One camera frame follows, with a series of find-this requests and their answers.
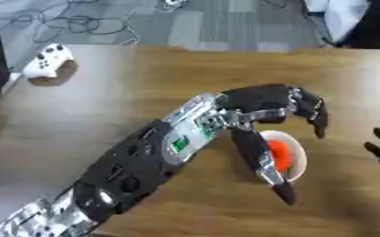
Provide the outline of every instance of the wooden table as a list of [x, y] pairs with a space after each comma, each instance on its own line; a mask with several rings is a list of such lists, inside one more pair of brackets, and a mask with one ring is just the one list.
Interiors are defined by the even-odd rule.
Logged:
[[286, 131], [306, 148], [295, 206], [258, 183], [224, 135], [101, 230], [127, 237], [380, 236], [380, 167], [361, 146], [380, 126], [380, 51], [70, 48], [79, 68], [69, 81], [42, 87], [22, 80], [0, 104], [0, 218], [53, 197], [111, 145], [193, 95], [284, 82], [326, 98], [332, 115], [322, 141], [300, 118], [258, 126]]

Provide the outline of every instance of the orange ball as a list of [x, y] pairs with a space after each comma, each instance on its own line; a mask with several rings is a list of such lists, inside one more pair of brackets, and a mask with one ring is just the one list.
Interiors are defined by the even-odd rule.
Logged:
[[288, 146], [281, 141], [268, 141], [275, 167], [278, 171], [287, 170], [291, 165]]

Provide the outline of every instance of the floor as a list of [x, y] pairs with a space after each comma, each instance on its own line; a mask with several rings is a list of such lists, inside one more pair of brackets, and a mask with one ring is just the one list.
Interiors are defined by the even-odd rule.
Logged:
[[301, 14], [302, 0], [287, 0], [285, 7], [285, 0], [268, 1], [189, 0], [186, 7], [165, 12], [159, 0], [0, 0], [0, 34], [8, 64], [17, 69], [49, 42], [220, 51], [284, 51], [322, 43]]

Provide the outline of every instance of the robotic arm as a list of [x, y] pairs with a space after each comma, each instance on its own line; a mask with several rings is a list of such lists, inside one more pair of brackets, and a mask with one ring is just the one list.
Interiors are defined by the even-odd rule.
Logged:
[[275, 169], [253, 122], [282, 123], [301, 116], [323, 138], [324, 100], [304, 89], [270, 84], [193, 97], [104, 153], [55, 201], [28, 204], [0, 224], [0, 237], [76, 237], [122, 214], [169, 181], [200, 149], [230, 130], [239, 152], [288, 204], [294, 191]]

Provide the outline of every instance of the robotic finger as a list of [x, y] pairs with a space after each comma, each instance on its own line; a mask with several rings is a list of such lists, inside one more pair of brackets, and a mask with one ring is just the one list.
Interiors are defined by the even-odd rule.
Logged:
[[267, 142], [257, 131], [232, 131], [232, 141], [247, 164], [266, 181], [288, 205], [296, 201], [291, 184], [276, 170]]

